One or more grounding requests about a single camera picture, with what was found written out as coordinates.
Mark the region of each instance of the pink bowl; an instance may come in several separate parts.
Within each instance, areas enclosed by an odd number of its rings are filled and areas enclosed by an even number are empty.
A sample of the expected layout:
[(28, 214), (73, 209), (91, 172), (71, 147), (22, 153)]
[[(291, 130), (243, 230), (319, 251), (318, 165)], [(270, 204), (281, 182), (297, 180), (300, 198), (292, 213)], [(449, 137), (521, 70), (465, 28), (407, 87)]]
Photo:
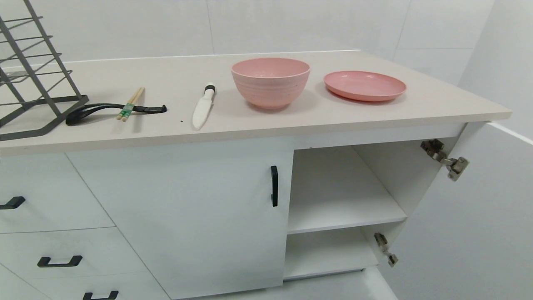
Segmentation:
[(405, 83), (394, 77), (363, 71), (330, 73), (324, 77), (324, 83), (339, 96), (372, 102), (395, 99), (407, 89)]
[(302, 93), (308, 64), (288, 58), (256, 58), (231, 67), (233, 80), (246, 101), (264, 109), (282, 108)]

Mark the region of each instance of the chopsticks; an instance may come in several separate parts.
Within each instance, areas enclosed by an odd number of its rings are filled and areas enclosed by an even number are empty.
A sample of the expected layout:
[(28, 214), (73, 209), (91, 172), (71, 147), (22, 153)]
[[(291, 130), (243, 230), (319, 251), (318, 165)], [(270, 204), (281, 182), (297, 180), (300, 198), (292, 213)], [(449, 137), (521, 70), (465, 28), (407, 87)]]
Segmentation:
[(130, 98), (128, 103), (124, 106), (124, 108), (118, 113), (116, 119), (122, 120), (122, 122), (126, 122), (130, 115), (132, 114), (133, 107), (137, 103), (138, 99), (141, 97), (142, 93), (144, 93), (144, 87), (139, 88), (135, 94)]

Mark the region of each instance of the drawer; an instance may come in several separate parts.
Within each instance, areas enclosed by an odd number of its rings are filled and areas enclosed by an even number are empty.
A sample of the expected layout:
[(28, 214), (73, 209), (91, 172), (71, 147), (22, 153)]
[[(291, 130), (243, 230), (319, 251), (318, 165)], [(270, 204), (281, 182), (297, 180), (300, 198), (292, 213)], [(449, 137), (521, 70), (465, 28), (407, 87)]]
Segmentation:
[[(39, 267), (42, 257), (50, 261)], [(147, 271), (116, 227), (0, 234), (0, 263), (23, 279)]]
[(50, 300), (40, 291), (24, 282), (8, 269), (0, 265), (1, 300)]
[(114, 226), (64, 153), (3, 157), (0, 205), (14, 197), (25, 201), (0, 209), (0, 233)]
[[(117, 300), (169, 300), (150, 272), (31, 279), (28, 283), (53, 300), (107, 299), (113, 291), (118, 292)], [(84, 298), (86, 293), (92, 293), (92, 297)]]

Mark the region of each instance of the black cabinet handle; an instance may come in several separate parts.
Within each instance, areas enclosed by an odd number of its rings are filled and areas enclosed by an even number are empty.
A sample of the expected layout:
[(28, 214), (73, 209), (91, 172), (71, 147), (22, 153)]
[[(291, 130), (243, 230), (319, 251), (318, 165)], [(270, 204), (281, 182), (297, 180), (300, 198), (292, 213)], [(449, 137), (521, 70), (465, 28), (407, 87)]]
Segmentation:
[(85, 293), (85, 295), (83, 295), (83, 300), (115, 300), (117, 296), (118, 296), (117, 290), (110, 292), (109, 297), (107, 298), (98, 298), (98, 299), (93, 299), (93, 293)]
[(21, 204), (23, 204), (24, 201), (26, 201), (26, 199), (24, 199), (24, 197), (20, 197), (20, 196), (13, 197), (6, 204), (0, 205), (0, 209), (15, 209), (15, 208), (19, 207)]
[(60, 268), (60, 267), (75, 267), (79, 265), (79, 262), (82, 261), (83, 256), (81, 255), (74, 255), (70, 259), (70, 261), (66, 264), (50, 264), (50, 261), (52, 260), (48, 256), (43, 256), (37, 263), (37, 266), (40, 268)]
[(278, 167), (273, 165), (270, 167), (270, 175), (272, 176), (272, 206), (278, 206)]

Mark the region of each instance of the open cabinet door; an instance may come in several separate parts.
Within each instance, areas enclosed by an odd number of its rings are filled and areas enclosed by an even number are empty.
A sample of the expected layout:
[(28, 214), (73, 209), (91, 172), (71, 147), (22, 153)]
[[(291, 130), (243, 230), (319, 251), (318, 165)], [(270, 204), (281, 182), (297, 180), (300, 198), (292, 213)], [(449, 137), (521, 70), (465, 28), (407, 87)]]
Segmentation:
[(470, 165), (440, 170), (380, 272), (399, 300), (531, 299), (533, 141), (469, 124), (449, 156)]

